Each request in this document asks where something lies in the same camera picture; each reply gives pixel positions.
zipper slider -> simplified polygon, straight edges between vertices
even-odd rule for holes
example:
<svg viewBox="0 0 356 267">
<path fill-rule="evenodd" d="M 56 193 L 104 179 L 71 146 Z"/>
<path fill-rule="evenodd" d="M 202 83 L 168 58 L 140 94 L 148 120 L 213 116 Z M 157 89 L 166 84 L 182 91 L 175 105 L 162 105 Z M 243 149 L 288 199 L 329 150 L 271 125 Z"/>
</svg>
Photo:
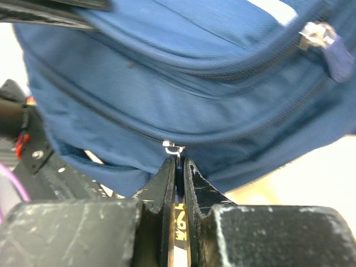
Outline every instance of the zipper slider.
<svg viewBox="0 0 356 267">
<path fill-rule="evenodd" d="M 177 165 L 181 167 L 181 156 L 180 154 L 184 151 L 185 146 L 177 146 L 175 143 L 171 141 L 164 141 L 162 145 L 166 148 L 166 152 L 169 155 L 176 155 L 177 156 Z"/>
<path fill-rule="evenodd" d="M 325 22 L 308 22 L 300 34 L 299 48 L 306 51 L 309 46 L 320 47 L 335 82 L 341 83 L 351 78 L 355 58 L 332 26 Z"/>
</svg>

white tag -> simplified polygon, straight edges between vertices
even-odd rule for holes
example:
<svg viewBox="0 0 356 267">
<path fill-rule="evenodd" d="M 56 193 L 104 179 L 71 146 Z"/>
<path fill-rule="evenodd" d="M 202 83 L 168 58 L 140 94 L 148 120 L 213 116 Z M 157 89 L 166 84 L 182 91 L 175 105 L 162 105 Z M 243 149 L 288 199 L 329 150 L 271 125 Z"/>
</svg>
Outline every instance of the white tag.
<svg viewBox="0 0 356 267">
<path fill-rule="evenodd" d="M 279 24 L 287 26 L 298 14 L 286 3 L 279 0 L 247 0 L 274 17 Z"/>
</svg>

bolt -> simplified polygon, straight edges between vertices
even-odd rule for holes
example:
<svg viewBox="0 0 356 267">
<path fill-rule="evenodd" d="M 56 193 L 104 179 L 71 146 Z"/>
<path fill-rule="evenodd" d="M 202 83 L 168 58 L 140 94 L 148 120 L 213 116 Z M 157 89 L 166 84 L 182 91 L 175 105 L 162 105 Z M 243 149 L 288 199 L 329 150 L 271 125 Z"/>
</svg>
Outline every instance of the bolt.
<svg viewBox="0 0 356 267">
<path fill-rule="evenodd" d="M 35 151 L 34 153 L 32 153 L 32 157 L 35 160 L 41 159 L 43 157 L 43 151 L 42 150 Z"/>
</svg>

purple cable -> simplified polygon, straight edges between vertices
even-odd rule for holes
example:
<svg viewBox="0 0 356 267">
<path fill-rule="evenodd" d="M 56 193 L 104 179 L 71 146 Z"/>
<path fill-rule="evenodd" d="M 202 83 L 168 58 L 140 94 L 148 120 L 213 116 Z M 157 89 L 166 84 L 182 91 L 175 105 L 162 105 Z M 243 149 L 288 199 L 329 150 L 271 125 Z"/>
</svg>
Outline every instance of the purple cable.
<svg viewBox="0 0 356 267">
<path fill-rule="evenodd" d="M 13 174 L 11 170 L 9 170 L 1 163 L 0 163 L 0 173 L 3 173 L 3 175 L 9 178 L 10 182 L 16 188 L 17 192 L 19 193 L 23 201 L 28 202 L 31 200 L 27 190 L 24 188 L 24 186 L 22 185 L 20 180 L 16 177 L 16 175 Z"/>
</svg>

